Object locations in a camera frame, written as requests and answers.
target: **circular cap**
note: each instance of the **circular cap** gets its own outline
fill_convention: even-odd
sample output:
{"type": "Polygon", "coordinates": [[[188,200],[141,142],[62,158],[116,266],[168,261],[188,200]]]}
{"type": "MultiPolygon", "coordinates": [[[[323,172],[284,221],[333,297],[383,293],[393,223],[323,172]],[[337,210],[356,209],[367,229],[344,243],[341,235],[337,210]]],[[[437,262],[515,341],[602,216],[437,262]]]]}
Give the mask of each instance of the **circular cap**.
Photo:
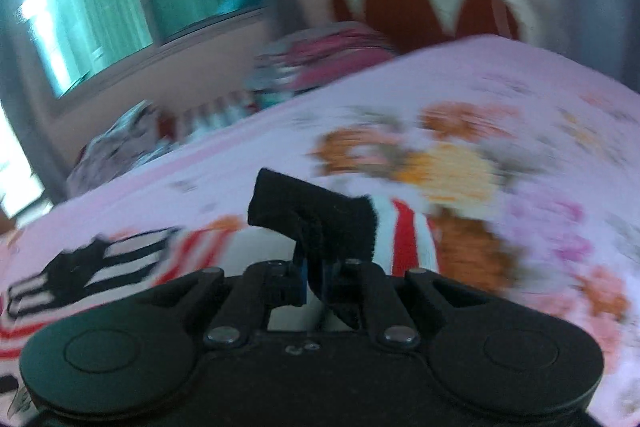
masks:
{"type": "Polygon", "coordinates": [[[125,331],[85,331],[65,348],[65,359],[84,373],[112,373],[130,365],[140,353],[138,340],[125,331]]]}
{"type": "Polygon", "coordinates": [[[604,369],[585,331],[516,305],[459,312],[432,340],[429,359],[459,399],[510,419],[586,407],[604,369]]]}
{"type": "Polygon", "coordinates": [[[232,326],[220,326],[210,330],[209,333],[207,333],[207,338],[216,344],[225,344],[228,346],[240,339],[240,331],[232,326]]]}
{"type": "Polygon", "coordinates": [[[193,363],[193,342],[167,310],[106,306],[39,331],[22,351],[20,372],[43,406],[101,421],[164,401],[193,363]]]}
{"type": "Polygon", "coordinates": [[[407,346],[415,340],[416,336],[415,330],[407,326],[391,326],[385,330],[385,340],[391,344],[407,346]]]}

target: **bed sheet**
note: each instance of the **bed sheet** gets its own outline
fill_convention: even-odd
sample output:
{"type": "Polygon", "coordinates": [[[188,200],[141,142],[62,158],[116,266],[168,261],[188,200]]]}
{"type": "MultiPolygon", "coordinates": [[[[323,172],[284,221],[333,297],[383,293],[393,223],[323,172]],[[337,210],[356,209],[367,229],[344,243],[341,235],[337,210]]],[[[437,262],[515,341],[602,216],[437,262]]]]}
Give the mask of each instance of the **bed sheet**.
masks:
{"type": "MultiPolygon", "coordinates": [[[[430,48],[252,116],[57,207],[5,245],[1,285],[96,235],[246,219],[256,174],[268,167],[344,194],[399,198],[441,220],[450,229],[441,245],[452,259],[447,269],[594,336],[606,375],[590,411],[606,426],[635,427],[639,130],[640,96],[558,55],[493,37],[430,48]],[[484,225],[470,232],[461,217],[484,225]]],[[[290,247],[270,235],[268,251],[254,254],[262,232],[242,230],[220,266],[240,273],[290,247]]],[[[0,329],[0,348],[8,335],[0,329]]],[[[15,360],[2,367],[15,371],[15,360]]]]}

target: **bed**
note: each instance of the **bed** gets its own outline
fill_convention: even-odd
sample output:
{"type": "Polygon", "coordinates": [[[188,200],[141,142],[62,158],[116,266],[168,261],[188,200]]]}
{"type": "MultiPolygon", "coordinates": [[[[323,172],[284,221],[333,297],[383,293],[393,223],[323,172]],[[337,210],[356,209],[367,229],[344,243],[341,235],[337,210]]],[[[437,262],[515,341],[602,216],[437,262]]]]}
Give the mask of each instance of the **bed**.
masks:
{"type": "MultiPolygon", "coordinates": [[[[362,18],[348,1],[341,7],[333,1],[345,18],[347,11],[362,18]]],[[[428,214],[438,230],[441,273],[588,331],[606,361],[590,412],[608,427],[638,425],[640,98],[515,39],[449,42],[478,33],[485,23],[494,24],[493,31],[481,32],[508,30],[533,43],[541,38],[526,4],[489,1],[490,17],[451,12],[449,21],[458,24],[428,26],[428,36],[423,25],[408,38],[391,27],[392,19],[373,22],[396,45],[405,38],[405,52],[437,40],[440,45],[246,118],[5,237],[0,418],[21,425],[32,411],[17,357],[46,323],[201,267],[236,275],[248,264],[290,255],[289,239],[246,226],[256,175],[267,167],[343,194],[396,198],[428,214]],[[97,236],[126,241],[171,227],[200,230],[207,244],[183,244],[156,259],[143,280],[58,309],[20,315],[8,304],[14,298],[8,288],[40,273],[63,250],[97,236]]],[[[368,21],[373,5],[365,4],[368,21]]],[[[445,13],[431,9],[437,17],[445,13]]]]}

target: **pink bed sheet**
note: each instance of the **pink bed sheet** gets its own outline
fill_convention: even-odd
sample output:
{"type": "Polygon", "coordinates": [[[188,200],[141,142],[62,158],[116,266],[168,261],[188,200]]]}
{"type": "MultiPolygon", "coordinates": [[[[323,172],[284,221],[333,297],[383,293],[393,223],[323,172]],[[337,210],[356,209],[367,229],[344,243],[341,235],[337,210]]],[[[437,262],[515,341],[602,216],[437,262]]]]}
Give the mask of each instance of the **pink bed sheet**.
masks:
{"type": "MultiPolygon", "coordinates": [[[[609,427],[635,427],[639,122],[640,96],[558,55],[493,37],[431,48],[252,116],[60,205],[5,246],[2,288],[99,234],[244,218],[261,167],[350,195],[391,195],[424,213],[448,206],[485,221],[511,252],[514,268],[500,293],[596,338],[606,375],[591,413],[609,427]]],[[[231,272],[244,266],[220,264],[231,272]]],[[[1,349],[10,330],[0,318],[1,349]]],[[[16,371],[15,360],[2,365],[16,371]]],[[[0,399],[0,419],[4,409],[0,399]]],[[[18,416],[11,422],[19,425],[18,416]]]]}

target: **yellow flower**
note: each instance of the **yellow flower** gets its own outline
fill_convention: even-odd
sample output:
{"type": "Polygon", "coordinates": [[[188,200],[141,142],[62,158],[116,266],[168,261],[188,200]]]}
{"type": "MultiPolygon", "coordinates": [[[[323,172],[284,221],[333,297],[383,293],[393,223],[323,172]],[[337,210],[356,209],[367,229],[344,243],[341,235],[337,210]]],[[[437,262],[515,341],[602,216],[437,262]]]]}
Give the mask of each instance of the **yellow flower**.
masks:
{"type": "Polygon", "coordinates": [[[451,143],[411,153],[396,179],[420,187],[430,203],[458,210],[488,203],[498,187],[490,162],[468,147],[451,143]]]}

